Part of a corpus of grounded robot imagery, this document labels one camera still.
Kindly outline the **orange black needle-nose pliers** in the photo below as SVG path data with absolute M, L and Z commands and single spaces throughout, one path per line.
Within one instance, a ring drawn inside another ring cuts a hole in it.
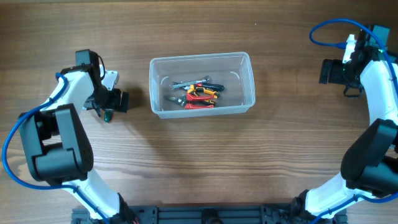
M 184 87 L 182 87 L 182 89 L 186 90 L 187 93 L 189 93 L 193 96 L 199 96 L 199 93 L 211 95 L 211 96 L 214 96 L 215 98 L 218 98 L 220 96 L 220 94 L 217 91 L 212 90 L 211 88 L 205 88 L 205 87 L 202 87 L 199 85 L 184 86 Z

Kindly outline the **black red screwdriver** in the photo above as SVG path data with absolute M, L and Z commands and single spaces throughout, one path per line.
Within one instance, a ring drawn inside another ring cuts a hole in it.
M 212 83 L 197 83 L 196 87 L 203 87 L 203 88 L 208 88 L 212 89 L 214 91 L 223 91 L 224 86 L 220 84 L 212 84 Z

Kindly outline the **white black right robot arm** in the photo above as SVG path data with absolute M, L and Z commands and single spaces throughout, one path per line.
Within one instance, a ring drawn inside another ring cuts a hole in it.
M 360 33 L 335 45 L 344 56 L 323 61 L 319 82 L 357 89 L 353 98 L 366 95 L 369 127 L 344 154 L 339 173 L 293 199 L 286 209 L 290 223 L 339 223 L 358 202 L 397 198 L 397 159 L 387 156 L 397 147 L 397 54 L 386 47 L 390 29 L 344 18 L 332 21 L 355 25 Z

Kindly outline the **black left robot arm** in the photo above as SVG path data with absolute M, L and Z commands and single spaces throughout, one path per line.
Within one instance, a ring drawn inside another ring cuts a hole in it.
M 95 110 L 111 119 L 125 113 L 129 94 L 115 87 L 119 75 L 105 69 L 90 49 L 75 53 L 75 66 L 56 73 L 57 87 L 42 105 L 22 113 L 16 124 L 31 176 L 45 186 L 72 194 L 92 223 L 139 223 L 122 196 L 94 170 L 93 150 L 80 121 L 81 110 Z

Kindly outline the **red handled cutters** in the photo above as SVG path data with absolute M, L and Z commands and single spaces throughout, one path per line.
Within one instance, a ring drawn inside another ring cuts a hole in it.
M 186 110 L 214 108 L 216 102 L 213 100 L 214 96 L 199 96 L 191 93 L 186 93 L 181 96 L 166 95 L 164 98 L 171 101 Z

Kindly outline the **green handled screwdriver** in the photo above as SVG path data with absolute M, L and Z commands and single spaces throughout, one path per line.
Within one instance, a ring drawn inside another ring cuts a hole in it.
M 106 110 L 104 112 L 104 121 L 106 123 L 109 123 L 113 118 L 113 114 L 114 114 L 114 112 L 112 110 Z

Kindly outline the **small silver wrench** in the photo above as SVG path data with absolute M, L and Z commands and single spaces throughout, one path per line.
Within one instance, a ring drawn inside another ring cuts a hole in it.
M 182 83 L 174 83 L 174 84 L 171 84 L 170 87 L 172 90 L 174 90 L 174 89 L 178 89 L 181 87 L 190 86 L 190 85 L 194 85 L 194 84 L 198 84 L 198 83 L 206 83 L 210 80 L 211 80 L 211 78 L 209 76 L 205 76 L 199 80 L 194 80 L 194 81 L 190 81 L 190 82 L 182 82 Z

